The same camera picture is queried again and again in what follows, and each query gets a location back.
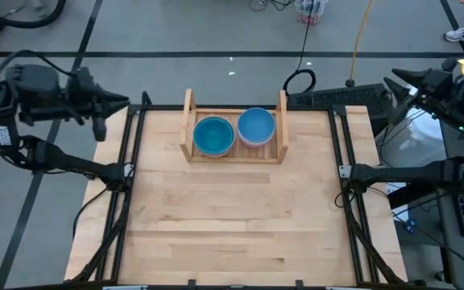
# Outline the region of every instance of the wooden table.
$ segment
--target wooden table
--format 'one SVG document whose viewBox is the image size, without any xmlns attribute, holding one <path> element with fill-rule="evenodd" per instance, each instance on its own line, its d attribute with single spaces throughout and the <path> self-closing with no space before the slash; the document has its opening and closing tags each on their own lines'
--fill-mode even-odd
<svg viewBox="0 0 464 290">
<path fill-rule="evenodd" d="M 357 161 L 378 164 L 366 108 L 347 112 Z M 94 160 L 117 160 L 125 118 L 123 110 L 107 121 Z M 282 164 L 188 164 L 179 147 L 181 121 L 182 111 L 147 112 L 120 284 L 355 285 L 344 213 L 334 205 L 340 188 L 326 112 L 288 111 Z M 337 125 L 342 140 L 339 118 Z M 342 152 L 348 160 L 344 146 Z M 85 202 L 103 188 L 90 181 Z M 106 194 L 82 214 L 66 279 L 100 245 L 109 200 Z M 369 191 L 364 200 L 375 247 L 406 280 L 387 199 Z M 113 255 L 111 249 L 109 265 Z"/>
</svg>

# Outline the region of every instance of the teal bowl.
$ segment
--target teal bowl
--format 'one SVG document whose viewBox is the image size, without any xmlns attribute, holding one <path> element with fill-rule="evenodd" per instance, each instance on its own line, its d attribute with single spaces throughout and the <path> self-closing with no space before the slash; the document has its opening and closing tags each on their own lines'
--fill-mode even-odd
<svg viewBox="0 0 464 290">
<path fill-rule="evenodd" d="M 239 116 L 239 138 L 249 147 L 262 147 L 275 134 L 273 115 L 262 108 L 250 108 Z"/>
<path fill-rule="evenodd" d="M 201 153 L 209 157 L 221 157 L 234 145 L 234 128 L 225 118 L 206 117 L 195 126 L 193 140 Z"/>
</svg>

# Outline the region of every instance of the gray floor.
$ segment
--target gray floor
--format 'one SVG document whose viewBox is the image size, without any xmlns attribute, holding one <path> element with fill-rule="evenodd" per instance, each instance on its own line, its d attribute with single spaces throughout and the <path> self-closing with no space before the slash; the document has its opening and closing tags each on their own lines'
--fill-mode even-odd
<svg viewBox="0 0 464 290">
<path fill-rule="evenodd" d="M 29 31 L 7 28 L 0 33 L 0 52 L 23 48 L 76 52 L 95 2 L 68 1 L 64 14 L 50 27 Z M 0 14 L 15 8 L 22 0 L 4 3 L 0 5 Z M 329 1 L 318 25 L 309 29 L 307 51 L 352 52 L 367 3 L 368 0 Z M 460 25 L 464 25 L 464 5 L 458 0 L 448 3 Z M 35 18 L 29 6 L 11 17 Z M 439 66 L 442 59 L 426 59 L 419 53 L 462 52 L 458 44 L 442 39 L 442 34 L 450 29 L 440 0 L 374 1 L 359 51 L 418 54 L 405 59 L 358 59 L 356 83 L 381 82 L 390 75 L 391 68 L 419 70 Z M 293 6 L 282 12 L 273 6 L 253 12 L 247 0 L 103 0 L 87 52 L 298 52 L 304 33 L 305 26 L 296 21 Z M 347 56 L 305 58 L 303 67 L 317 73 L 317 89 L 341 87 L 350 71 Z M 74 59 L 61 57 L 52 61 L 70 69 Z M 138 102 L 141 92 L 146 90 L 154 103 L 180 104 L 184 90 L 192 87 L 198 103 L 274 104 L 284 80 L 298 65 L 298 58 L 226 54 L 106 57 L 84 58 L 82 65 L 90 67 L 104 88 L 128 95 L 133 102 Z M 289 90 L 302 90 L 307 82 L 304 77 L 295 80 Z M 33 128 L 21 125 L 19 129 L 46 138 L 50 126 L 50 122 L 44 122 Z M 89 159 L 96 147 L 90 126 L 79 127 L 72 122 L 62 123 L 56 144 L 68 153 Z M 0 265 L 31 178 L 28 172 L 0 160 Z M 62 281 L 71 249 L 71 226 L 81 206 L 85 184 L 84 178 L 71 174 L 44 177 L 7 287 Z M 441 270 L 437 248 L 403 244 L 402 249 L 410 280 L 432 281 L 433 273 Z"/>
</svg>

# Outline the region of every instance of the person's foot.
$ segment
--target person's foot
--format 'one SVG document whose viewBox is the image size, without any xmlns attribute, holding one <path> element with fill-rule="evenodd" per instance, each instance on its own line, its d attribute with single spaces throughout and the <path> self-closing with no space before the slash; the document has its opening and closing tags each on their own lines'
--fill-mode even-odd
<svg viewBox="0 0 464 290">
<path fill-rule="evenodd" d="M 455 31 L 449 31 L 445 33 L 444 37 L 450 42 L 464 42 L 464 27 L 458 28 Z"/>
</svg>

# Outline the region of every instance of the black metal frame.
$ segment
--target black metal frame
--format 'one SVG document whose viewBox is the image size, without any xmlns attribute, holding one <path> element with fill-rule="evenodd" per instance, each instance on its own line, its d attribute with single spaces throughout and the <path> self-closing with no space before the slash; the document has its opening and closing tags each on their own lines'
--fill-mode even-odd
<svg viewBox="0 0 464 290">
<path fill-rule="evenodd" d="M 227 108 L 227 109 L 246 109 L 252 106 L 217 106 L 217 105 L 203 105 L 199 106 L 201 108 Z M 275 109 L 275 106 L 258 106 L 262 107 L 267 110 Z M 137 161 L 139 158 L 139 147 L 141 143 L 141 136 L 144 127 L 144 121 L 146 112 L 148 110 L 183 110 L 183 106 L 179 105 L 153 105 L 151 104 L 150 98 L 147 96 L 146 93 L 143 93 L 143 100 L 142 104 L 140 105 L 130 105 L 128 111 L 126 113 L 126 121 L 125 121 L 125 128 L 123 131 L 122 136 L 122 143 L 119 151 L 118 162 L 120 164 L 125 163 L 125 155 L 126 150 L 128 148 L 128 143 L 130 141 L 130 134 L 131 134 L 131 124 L 134 116 L 138 115 L 139 120 L 135 130 L 135 141 L 132 149 L 131 161 L 130 163 L 134 165 L 134 168 L 137 165 Z M 340 140 L 338 136 L 338 129 L 336 125 L 336 118 L 335 115 L 339 115 L 341 122 L 342 122 L 342 131 L 345 138 L 346 150 L 348 155 L 348 160 L 350 164 L 355 163 L 355 156 L 354 156 L 354 148 L 352 145 L 352 140 L 350 137 L 350 128 L 348 124 L 348 120 L 346 118 L 346 109 L 345 106 L 292 106 L 288 105 L 288 110 L 313 110 L 313 111 L 325 111 L 329 115 L 329 124 L 330 124 L 330 131 L 333 140 L 333 148 L 334 154 L 337 163 L 337 170 L 338 170 L 338 181 L 341 187 L 341 194 L 342 194 L 342 201 L 344 205 L 344 212 L 346 220 L 348 220 L 349 216 L 353 213 L 352 206 L 349 203 L 349 194 L 350 192 L 346 190 L 344 183 L 339 174 L 338 167 L 343 165 L 343 158 L 342 152 L 340 148 Z M 133 191 L 133 179 L 130 184 L 129 190 L 125 191 L 124 198 L 122 201 L 122 212 L 120 214 L 124 214 L 124 219 L 114 223 L 115 214 L 118 206 L 118 196 L 121 194 L 120 192 L 112 192 L 112 196 L 110 198 L 109 209 L 106 217 L 106 224 L 105 230 L 103 234 L 103 243 L 98 249 L 95 257 L 97 256 L 97 266 L 93 267 L 90 272 L 85 272 L 84 275 L 77 276 L 77 280 L 68 280 L 65 281 L 63 284 L 52 284 L 52 285 L 42 285 L 42 286 L 35 286 L 35 287 L 27 287 L 27 288 L 19 288 L 19 289 L 30 289 L 30 290 L 39 290 L 39 289 L 102 289 L 102 287 L 111 287 L 111 286 L 118 286 L 118 275 L 119 275 L 119 268 L 121 265 L 121 258 L 122 258 L 122 251 L 124 246 L 124 238 L 126 233 L 126 224 L 128 221 L 128 212 L 130 209 L 131 204 L 131 194 Z M 361 225 L 362 235 L 364 235 L 363 239 L 368 241 L 371 244 L 371 236 L 370 236 L 370 229 L 368 226 L 368 219 L 367 219 L 367 212 L 364 206 L 363 195 L 355 195 L 355 200 L 357 203 L 358 208 L 358 219 Z M 376 290 L 419 290 L 419 289 L 436 289 L 441 290 L 440 288 L 427 288 L 427 287 L 419 287 L 407 284 L 381 284 L 379 282 L 378 270 L 375 264 L 375 261 L 372 257 L 367 255 L 367 262 L 370 272 L 371 282 L 366 282 L 363 278 L 363 269 L 361 265 L 361 259 L 359 256 L 359 248 L 358 248 L 358 238 L 359 233 L 355 233 L 350 227 L 347 227 L 348 237 L 350 242 L 350 253 L 352 254 L 352 261 L 354 265 L 354 275 L 357 284 L 357 288 L 369 288 L 369 289 L 376 289 Z M 112 262 L 112 271 L 109 280 L 103 279 L 103 274 L 105 272 L 106 266 L 106 252 L 110 247 L 110 244 L 117 239 L 116 242 L 116 249 L 115 249 L 115 256 L 114 261 Z M 96 271 L 95 280 L 88 281 L 89 277 Z M 327 289 L 328 287 L 308 287 L 304 286 L 304 281 L 296 280 L 295 286 L 284 286 L 284 287 L 264 287 L 264 286 L 246 286 L 246 285 L 222 285 L 222 286 L 197 286 L 196 280 L 189 280 L 187 285 L 148 285 L 148 289 L 172 289 L 172 290 L 222 290 L 222 289 L 234 289 L 234 288 L 241 288 L 241 289 L 251 289 L 251 290 L 322 290 Z"/>
</svg>

